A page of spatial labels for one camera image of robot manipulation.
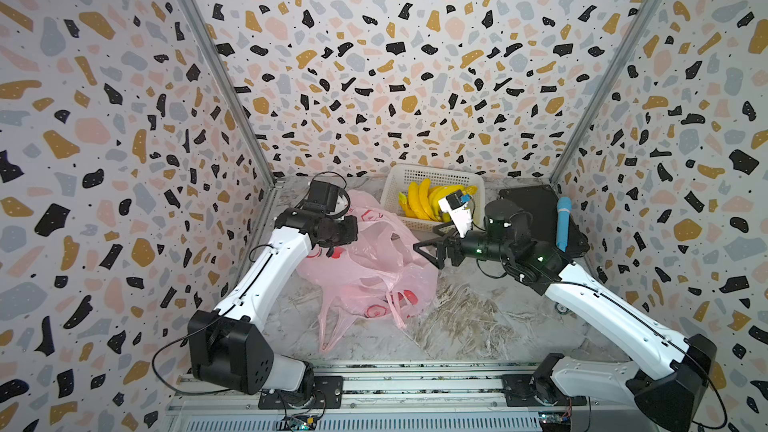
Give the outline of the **yellow banana bunch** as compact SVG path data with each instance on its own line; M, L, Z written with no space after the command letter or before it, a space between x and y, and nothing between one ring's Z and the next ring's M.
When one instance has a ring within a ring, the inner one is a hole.
M429 207L424 207L420 196L420 184L411 182L406 192L398 194L398 204L405 216L419 220L431 221Z
M472 186L462 186L460 184L440 186L434 188L428 195L429 205L436 218L439 218L442 222L449 221L449 215L441 211L439 207L439 201L453 192L462 192L472 197L478 188Z

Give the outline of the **pink plastic bag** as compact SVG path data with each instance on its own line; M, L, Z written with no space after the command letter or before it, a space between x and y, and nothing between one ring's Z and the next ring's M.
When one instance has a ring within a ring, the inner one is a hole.
M391 319L404 329L405 321L421 314L424 305L411 290L344 286L339 291L324 291L318 314L319 351L330 352L358 319Z
M303 279L324 291L366 286L384 291L411 290L424 309L436 298L438 269L416 253L418 241L396 214L361 191L350 193L349 214L357 218L358 238L328 254L315 247L297 267Z

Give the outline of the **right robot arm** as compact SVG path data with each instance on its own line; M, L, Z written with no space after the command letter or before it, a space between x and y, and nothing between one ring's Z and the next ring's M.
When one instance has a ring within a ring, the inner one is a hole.
M535 239L532 215L507 199L485 207L484 224L473 226L466 201L441 200L449 232L413 249L437 268L465 259L497 262L506 277L577 314L618 346L626 362L584 361L550 353L530 379L536 400L556 405L571 397L635 407L666 431L687 431L705 393L712 389L715 344L701 334L685 336L631 307L554 244Z

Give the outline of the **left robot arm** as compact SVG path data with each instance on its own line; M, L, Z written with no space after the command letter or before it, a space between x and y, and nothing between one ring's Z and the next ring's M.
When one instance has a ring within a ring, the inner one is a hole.
M269 239L254 247L257 258L234 289L211 311L190 318L183 340L191 372L218 391L255 395L291 393L300 403L313 395L311 364L273 351L262 330L275 301L311 252L333 253L357 239L356 217L345 183L313 179L303 198L280 213Z

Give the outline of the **white plastic basket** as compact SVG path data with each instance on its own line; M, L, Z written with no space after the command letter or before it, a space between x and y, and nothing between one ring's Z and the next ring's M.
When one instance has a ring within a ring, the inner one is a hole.
M439 201L452 192L469 197L473 224L484 221L485 186L482 178L467 172L427 166L396 165L389 172L382 192L382 205L396 213L411 230L431 232L449 219L441 213Z

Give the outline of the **black case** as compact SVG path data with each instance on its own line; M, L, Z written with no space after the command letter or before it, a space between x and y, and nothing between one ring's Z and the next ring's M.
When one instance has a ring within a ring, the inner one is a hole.
M532 214L533 221L530 230L533 238L552 244L556 242L559 196L550 185L501 189L498 196L501 199L511 200ZM588 238L580 231L571 215L568 215L568 219L568 239L565 252L571 258L583 257L590 249Z

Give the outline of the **blue microphone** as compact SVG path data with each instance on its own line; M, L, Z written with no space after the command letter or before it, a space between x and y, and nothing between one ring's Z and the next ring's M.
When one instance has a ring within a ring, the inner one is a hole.
M560 197L557 202L556 246L562 252L567 251L569 243L570 214L572 201L568 197Z

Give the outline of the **right circuit board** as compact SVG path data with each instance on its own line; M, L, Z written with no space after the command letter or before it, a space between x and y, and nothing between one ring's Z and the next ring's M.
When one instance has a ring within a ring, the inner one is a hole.
M540 412L538 423L542 432L571 431L571 417L567 413Z

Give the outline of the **left green circuit board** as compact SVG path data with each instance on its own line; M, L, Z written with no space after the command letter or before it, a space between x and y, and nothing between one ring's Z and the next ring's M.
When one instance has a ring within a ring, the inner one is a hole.
M315 431L316 427L317 419L313 415L291 415L282 420L280 431Z

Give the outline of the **aluminium rail frame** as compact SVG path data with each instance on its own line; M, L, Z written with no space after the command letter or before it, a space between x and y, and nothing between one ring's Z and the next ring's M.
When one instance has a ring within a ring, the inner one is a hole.
M316 377L344 378L341 407L298 412L259 410L261 395L214 394L189 376L167 409L163 431L280 431L291 415L313 415L315 431L541 431L540 412L567 413L571 431L654 431L630 406L587 399L586 406L507 407L501 376L533 373L509 362L330 362Z

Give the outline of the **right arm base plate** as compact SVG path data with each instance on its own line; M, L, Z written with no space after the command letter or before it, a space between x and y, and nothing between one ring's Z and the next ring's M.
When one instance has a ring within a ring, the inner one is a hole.
M507 407L587 405L585 397L566 396L549 379L536 378L533 373L505 374L501 376L501 382Z

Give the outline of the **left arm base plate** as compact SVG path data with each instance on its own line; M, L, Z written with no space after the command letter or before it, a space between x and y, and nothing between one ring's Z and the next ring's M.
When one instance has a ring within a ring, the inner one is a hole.
M335 410L341 407L344 378L340 375L314 377L297 391L264 392L259 410L298 412L305 409Z

